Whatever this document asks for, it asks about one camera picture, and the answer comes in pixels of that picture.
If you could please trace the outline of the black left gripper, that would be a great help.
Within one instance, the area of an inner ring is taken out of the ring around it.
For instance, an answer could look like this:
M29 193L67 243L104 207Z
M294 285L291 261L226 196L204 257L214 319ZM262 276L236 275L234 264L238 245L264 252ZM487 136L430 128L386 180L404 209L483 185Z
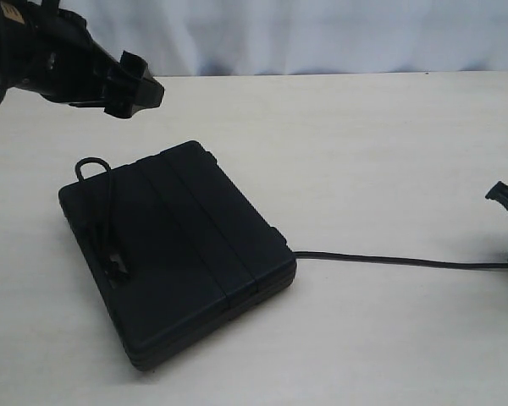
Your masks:
M86 19L59 1L0 1L0 89L18 88L72 106L105 105L115 118L161 106L164 88L145 59L123 52L116 64L94 42ZM112 66L113 95L106 99Z

